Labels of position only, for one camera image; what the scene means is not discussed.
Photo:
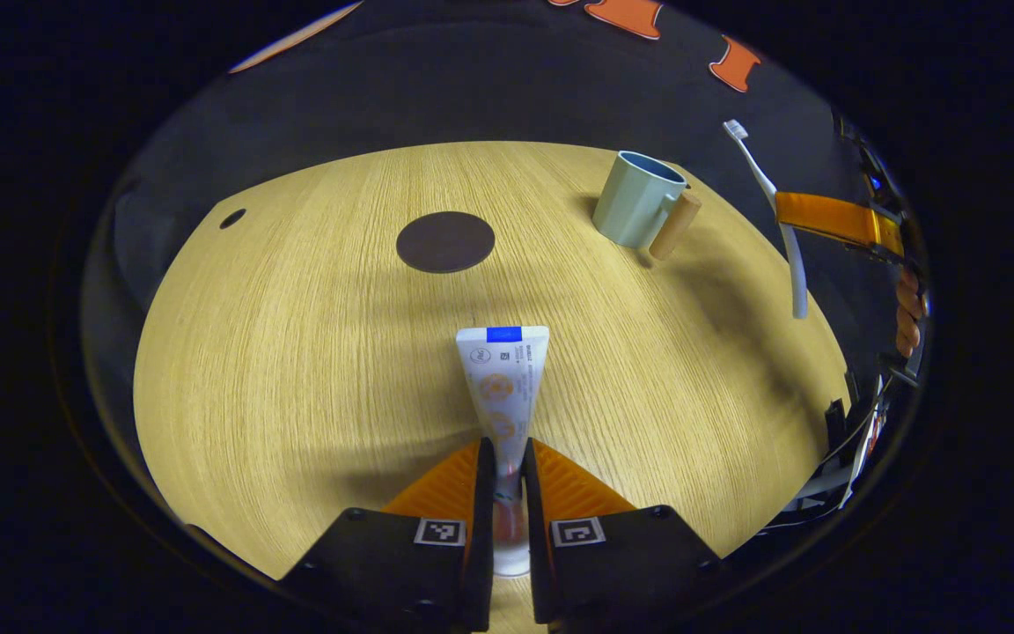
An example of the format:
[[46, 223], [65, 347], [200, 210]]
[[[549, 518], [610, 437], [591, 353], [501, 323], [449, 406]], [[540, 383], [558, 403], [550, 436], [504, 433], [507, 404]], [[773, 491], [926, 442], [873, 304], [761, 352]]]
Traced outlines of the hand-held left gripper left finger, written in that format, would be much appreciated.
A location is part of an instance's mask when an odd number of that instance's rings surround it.
[[368, 631], [486, 631], [495, 478], [491, 441], [468, 443], [383, 509], [342, 510], [279, 589]]

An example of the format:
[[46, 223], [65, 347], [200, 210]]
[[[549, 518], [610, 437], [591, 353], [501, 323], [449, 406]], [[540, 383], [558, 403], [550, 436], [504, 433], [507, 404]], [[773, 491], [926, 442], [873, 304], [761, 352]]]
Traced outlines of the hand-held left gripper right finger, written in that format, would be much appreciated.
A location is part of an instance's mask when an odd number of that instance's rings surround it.
[[520, 473], [544, 626], [665, 626], [724, 582], [721, 559], [670, 505], [636, 508], [536, 439]]

